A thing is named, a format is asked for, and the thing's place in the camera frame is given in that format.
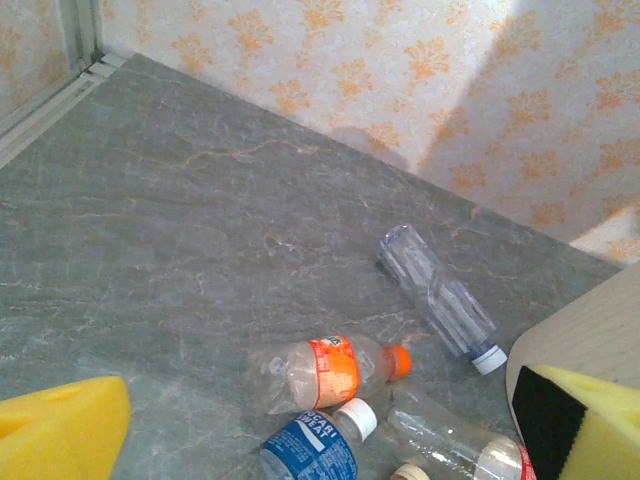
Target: gray marble floor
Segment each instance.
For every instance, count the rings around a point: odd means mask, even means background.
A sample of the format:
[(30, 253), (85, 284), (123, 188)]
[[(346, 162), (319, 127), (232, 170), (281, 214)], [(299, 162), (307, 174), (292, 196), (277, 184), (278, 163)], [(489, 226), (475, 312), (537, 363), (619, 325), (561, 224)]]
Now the gray marble floor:
[[(113, 478), (219, 479), (288, 416), (243, 406), (244, 351), (404, 342), (414, 378), (514, 436), (504, 372), (455, 361), (375, 265), (409, 221), (517, 336), (617, 269), (136, 56), (0, 170), (0, 391), (116, 373)], [(364, 480), (395, 466), (372, 441)]]

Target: wooden board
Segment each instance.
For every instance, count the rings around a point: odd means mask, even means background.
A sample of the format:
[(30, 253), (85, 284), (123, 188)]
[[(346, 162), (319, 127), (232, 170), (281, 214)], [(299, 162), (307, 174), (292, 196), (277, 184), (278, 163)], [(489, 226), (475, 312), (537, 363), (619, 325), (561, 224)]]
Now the wooden board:
[(520, 336), (507, 362), (509, 405), (520, 367), (535, 363), (640, 388), (640, 262)]

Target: clear plastic bottle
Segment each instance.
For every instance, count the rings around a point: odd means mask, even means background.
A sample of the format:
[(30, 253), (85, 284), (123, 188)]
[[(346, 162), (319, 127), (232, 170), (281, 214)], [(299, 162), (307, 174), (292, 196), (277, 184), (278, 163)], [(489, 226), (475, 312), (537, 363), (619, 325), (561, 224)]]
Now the clear plastic bottle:
[(359, 398), (333, 415), (303, 412), (262, 445), (262, 475), (267, 480), (356, 480), (354, 448), (376, 425), (375, 413)]
[(278, 414), (370, 397), (410, 368), (411, 357), (401, 345), (381, 347), (364, 335), (333, 335), (251, 352), (244, 381), (254, 410)]
[(429, 476), (420, 467), (405, 463), (389, 480), (429, 480)]
[(392, 228), (378, 256), (455, 356), (468, 353), (483, 375), (507, 360), (489, 338), (494, 323), (411, 225)]
[(411, 382), (390, 385), (374, 400), (376, 435), (401, 461), (433, 478), (536, 478), (524, 447), (460, 419)]

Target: floral wallpaper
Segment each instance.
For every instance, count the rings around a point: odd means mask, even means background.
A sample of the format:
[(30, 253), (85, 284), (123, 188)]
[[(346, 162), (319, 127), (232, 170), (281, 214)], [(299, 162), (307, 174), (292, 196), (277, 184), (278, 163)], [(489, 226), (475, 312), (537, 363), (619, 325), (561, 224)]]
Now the floral wallpaper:
[(640, 259), (640, 2), (102, 0), (143, 53), (621, 265)]
[(0, 2), (0, 119), (70, 71), (57, 0)]

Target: sponge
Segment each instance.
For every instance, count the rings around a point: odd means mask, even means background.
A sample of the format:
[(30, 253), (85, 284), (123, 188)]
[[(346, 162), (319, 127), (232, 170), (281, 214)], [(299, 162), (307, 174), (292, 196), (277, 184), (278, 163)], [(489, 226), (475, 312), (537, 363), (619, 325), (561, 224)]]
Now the sponge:
[(120, 377), (97, 377), (0, 402), (0, 478), (108, 479), (131, 407)]
[(512, 405), (538, 480), (640, 478), (640, 390), (530, 365)]

